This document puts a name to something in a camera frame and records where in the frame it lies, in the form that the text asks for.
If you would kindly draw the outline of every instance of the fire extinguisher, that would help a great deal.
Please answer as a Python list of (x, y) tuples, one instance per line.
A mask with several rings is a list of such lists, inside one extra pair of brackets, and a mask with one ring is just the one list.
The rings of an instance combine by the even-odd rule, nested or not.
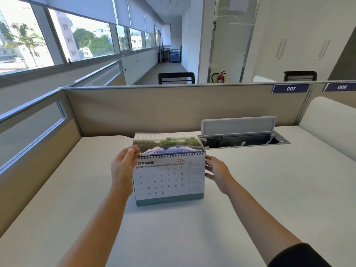
[(215, 83), (214, 80), (212, 79), (212, 76), (214, 76), (214, 75), (216, 75), (216, 74), (220, 74), (220, 75), (217, 77), (217, 83), (224, 83), (224, 81), (225, 81), (225, 76), (224, 76), (223, 74), (227, 75), (226, 73), (224, 73), (224, 72), (226, 72), (226, 71), (227, 71), (227, 70), (225, 70), (225, 71), (223, 71), (223, 72), (220, 72), (220, 73), (214, 73), (214, 74), (212, 74), (212, 75), (211, 75), (211, 81), (212, 81), (213, 83)]

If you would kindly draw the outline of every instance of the mini calendar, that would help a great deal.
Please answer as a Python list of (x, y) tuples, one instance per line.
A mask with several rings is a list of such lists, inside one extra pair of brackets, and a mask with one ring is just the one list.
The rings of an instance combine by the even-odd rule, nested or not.
[(205, 151), (196, 136), (136, 133), (141, 155), (133, 170), (136, 205), (204, 197)]

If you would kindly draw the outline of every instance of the black sleeve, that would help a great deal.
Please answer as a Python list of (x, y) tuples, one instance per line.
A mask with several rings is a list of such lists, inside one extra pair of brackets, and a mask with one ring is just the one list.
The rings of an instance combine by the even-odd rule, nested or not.
[(331, 267), (307, 243), (299, 243), (279, 253), (268, 267)]

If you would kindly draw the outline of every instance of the blue bin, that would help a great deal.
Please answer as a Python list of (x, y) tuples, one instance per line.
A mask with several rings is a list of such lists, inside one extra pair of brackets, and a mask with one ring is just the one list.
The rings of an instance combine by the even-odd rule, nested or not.
[(171, 62), (179, 62), (180, 50), (179, 49), (171, 49), (170, 59)]

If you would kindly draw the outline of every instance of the green calendar base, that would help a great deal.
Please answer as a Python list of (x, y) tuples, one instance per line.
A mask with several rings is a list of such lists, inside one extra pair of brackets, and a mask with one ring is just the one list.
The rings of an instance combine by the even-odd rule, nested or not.
[(180, 195), (180, 196), (172, 196), (172, 197), (158, 197), (155, 199), (137, 200), (136, 206), (146, 206), (146, 205), (168, 203), (168, 202), (181, 202), (184, 200), (194, 200), (194, 199), (202, 199), (202, 198), (204, 198), (204, 193)]

